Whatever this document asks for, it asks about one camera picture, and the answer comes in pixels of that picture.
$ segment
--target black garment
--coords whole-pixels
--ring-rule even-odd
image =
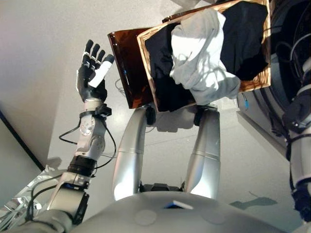
[[[252,80],[268,65],[261,52],[264,5],[241,1],[223,12],[224,43],[221,61],[228,72],[241,80]]]
[[[151,76],[155,82],[155,94],[158,100],[158,109],[161,112],[174,111],[189,104],[193,97],[182,84],[176,85],[170,77],[173,67],[171,32],[177,23],[162,28],[145,41],[150,55]]]

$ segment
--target white cloth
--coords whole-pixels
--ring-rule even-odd
[[[205,9],[182,20],[172,30],[173,68],[176,84],[189,89],[198,105],[222,97],[235,98],[240,80],[220,61],[225,17]]]

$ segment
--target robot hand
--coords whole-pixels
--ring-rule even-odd
[[[93,41],[89,40],[83,53],[82,65],[77,70],[76,89],[83,102],[92,98],[106,100],[107,90],[104,77],[114,62],[114,57],[111,54],[106,56],[102,62],[105,51],[101,50],[97,56],[100,46],[95,44],[91,53],[92,46]]]

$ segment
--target brown tray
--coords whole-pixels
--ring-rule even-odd
[[[223,3],[223,4],[218,4],[218,5],[214,4],[214,5],[209,5],[206,7],[201,7],[201,8],[189,11],[189,13],[185,14],[185,15],[183,13],[181,13],[182,16],[177,17],[177,18],[174,18],[174,16],[167,17],[164,20],[170,20],[170,19],[172,19],[172,20],[167,21],[165,23],[162,23],[156,27],[150,28],[150,29],[142,32],[141,34],[139,34],[137,36],[142,62],[143,62],[144,67],[145,67],[147,79],[148,79],[148,82],[150,85],[150,89],[151,89],[151,92],[153,95],[153,99],[154,99],[156,108],[157,108],[156,87],[155,87],[154,80],[151,77],[149,52],[146,49],[145,41],[147,39],[149,39],[152,35],[157,33],[158,31],[160,31],[162,28],[166,27],[168,24],[180,22],[181,20],[189,18],[190,16],[195,14],[197,11],[201,11],[201,10],[204,10],[207,8],[213,8],[213,9],[215,9],[221,13],[224,10],[226,10],[227,8],[233,6],[234,4],[236,4],[240,1],[242,1],[242,0],[234,0],[234,1]],[[265,68],[264,71],[259,73],[252,81],[241,81],[240,92],[252,91],[255,89],[260,89],[260,88],[267,87],[267,86],[271,85],[271,69],[270,69],[270,66],[271,66],[271,63],[270,63],[270,35],[271,35],[270,28],[271,28],[271,26],[270,25],[271,25],[271,23],[270,23],[269,0],[244,0],[244,1],[259,3],[259,4],[265,5],[267,7],[268,16],[267,16],[267,18],[264,22],[264,25],[263,25],[264,31],[263,31],[263,39],[262,39],[262,51],[263,51],[263,54],[266,56],[266,61],[269,63],[269,65]]]

